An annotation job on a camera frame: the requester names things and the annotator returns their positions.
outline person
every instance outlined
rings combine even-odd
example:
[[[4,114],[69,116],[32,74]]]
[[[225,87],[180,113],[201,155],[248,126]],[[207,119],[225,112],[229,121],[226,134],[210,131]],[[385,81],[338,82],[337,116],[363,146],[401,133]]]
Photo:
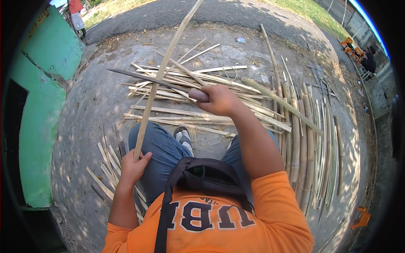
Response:
[[[364,67],[364,69],[366,71],[370,71],[371,73],[375,73],[375,69],[377,67],[374,55],[375,55],[375,48],[373,46],[369,46],[365,51],[364,58],[360,62],[361,65]]]
[[[311,252],[314,238],[295,200],[274,135],[226,86],[204,86],[201,91],[209,95],[210,102],[197,101],[196,105],[209,113],[230,117],[237,128],[238,135],[221,161],[234,168],[254,211],[244,210],[238,200],[227,196],[174,187],[172,217],[164,231],[166,251]],[[135,125],[129,133],[132,150],[121,162],[104,253],[153,252],[158,246],[155,242],[169,173],[181,159],[192,156],[188,148],[191,142],[185,141],[190,139],[187,130],[180,129],[172,136],[149,122],[140,160],[136,162],[133,148],[138,130],[139,125]],[[149,206],[141,225],[133,200],[137,180]]]

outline black shoulder bag strap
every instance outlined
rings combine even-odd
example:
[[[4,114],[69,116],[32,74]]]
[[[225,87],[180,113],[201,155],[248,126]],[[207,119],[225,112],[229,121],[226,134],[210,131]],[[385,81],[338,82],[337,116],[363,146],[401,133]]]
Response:
[[[195,175],[195,168],[203,170],[202,176]],[[222,175],[226,181],[221,179],[207,179],[206,170],[212,174]],[[170,213],[170,202],[173,200],[173,188],[181,186],[185,189],[194,189],[203,192],[208,196],[228,196],[238,200],[243,209],[253,212],[253,205],[247,200],[246,194],[240,188],[238,176],[232,166],[215,159],[185,157],[174,167],[167,178],[160,210],[158,233],[156,235],[155,253],[166,252],[167,228],[172,222]]]

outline black shirt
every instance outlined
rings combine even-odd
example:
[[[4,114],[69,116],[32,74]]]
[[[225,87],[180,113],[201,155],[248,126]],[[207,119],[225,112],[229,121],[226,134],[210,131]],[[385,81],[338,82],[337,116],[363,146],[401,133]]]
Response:
[[[377,63],[374,59],[374,54],[372,52],[367,52],[367,59],[363,59],[361,61],[361,65],[365,68],[365,70],[370,71],[371,73],[375,73],[375,69],[377,68]]]

